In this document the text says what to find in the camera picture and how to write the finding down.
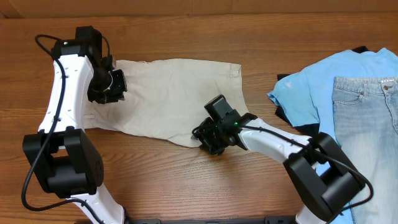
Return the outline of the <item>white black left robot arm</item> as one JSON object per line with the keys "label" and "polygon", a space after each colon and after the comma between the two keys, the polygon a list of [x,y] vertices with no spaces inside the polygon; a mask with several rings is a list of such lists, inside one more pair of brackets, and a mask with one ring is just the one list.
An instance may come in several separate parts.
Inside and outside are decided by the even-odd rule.
{"label": "white black left robot arm", "polygon": [[87,102],[124,99],[123,71],[111,54],[102,55],[107,39],[92,26],[77,27],[74,39],[54,41],[46,50],[54,69],[49,105],[37,133],[22,142],[30,164],[22,204],[41,212],[74,203],[92,223],[131,223],[104,185],[103,160],[84,125]]}

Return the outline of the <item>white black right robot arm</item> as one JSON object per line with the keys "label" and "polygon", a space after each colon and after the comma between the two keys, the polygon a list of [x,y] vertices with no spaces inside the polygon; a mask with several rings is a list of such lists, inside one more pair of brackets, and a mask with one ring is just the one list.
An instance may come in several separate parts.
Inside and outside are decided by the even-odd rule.
{"label": "white black right robot arm", "polygon": [[311,138],[277,129],[254,114],[240,115],[223,95],[205,110],[209,116],[192,131],[202,149],[222,154],[228,146],[239,146],[285,167],[304,207],[293,217],[269,217],[265,223],[331,223],[353,207],[350,201],[362,189],[372,186],[326,133]]}

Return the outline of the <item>beige cotton shorts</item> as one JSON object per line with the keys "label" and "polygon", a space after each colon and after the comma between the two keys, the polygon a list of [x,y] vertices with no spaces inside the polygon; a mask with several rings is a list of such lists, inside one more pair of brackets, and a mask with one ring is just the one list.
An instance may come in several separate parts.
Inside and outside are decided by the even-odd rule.
{"label": "beige cotton shorts", "polygon": [[153,62],[119,60],[127,92],[117,103],[86,104],[85,128],[120,131],[198,147],[192,130],[208,117],[204,106],[223,95],[239,114],[248,112],[241,65],[175,58]]}

